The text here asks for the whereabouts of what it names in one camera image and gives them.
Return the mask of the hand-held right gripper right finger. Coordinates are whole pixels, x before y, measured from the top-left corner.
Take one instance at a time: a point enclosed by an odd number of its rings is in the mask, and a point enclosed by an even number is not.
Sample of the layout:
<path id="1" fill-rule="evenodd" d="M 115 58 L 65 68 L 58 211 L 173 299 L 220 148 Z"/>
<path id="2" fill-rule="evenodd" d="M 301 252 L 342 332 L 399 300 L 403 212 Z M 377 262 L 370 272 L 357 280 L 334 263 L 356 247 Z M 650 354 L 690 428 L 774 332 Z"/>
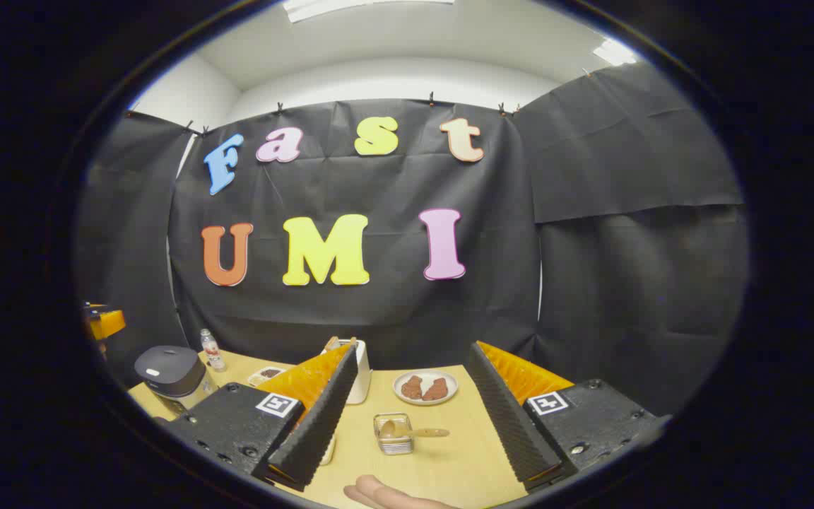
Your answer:
<path id="1" fill-rule="evenodd" d="M 606 381 L 573 383 L 485 342 L 471 346 L 466 370 L 529 493 L 611 460 L 662 426 Z"/>

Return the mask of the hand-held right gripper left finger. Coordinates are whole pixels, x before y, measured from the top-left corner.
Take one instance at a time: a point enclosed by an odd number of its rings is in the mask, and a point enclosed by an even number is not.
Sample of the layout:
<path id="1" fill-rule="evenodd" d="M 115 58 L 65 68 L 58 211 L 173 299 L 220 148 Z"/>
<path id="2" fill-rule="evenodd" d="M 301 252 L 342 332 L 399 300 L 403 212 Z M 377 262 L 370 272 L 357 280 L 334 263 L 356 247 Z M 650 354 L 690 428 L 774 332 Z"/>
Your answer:
<path id="1" fill-rule="evenodd" d="M 357 347 L 349 339 L 258 387 L 228 383 L 163 428 L 226 470 L 303 491 L 348 403 Z"/>

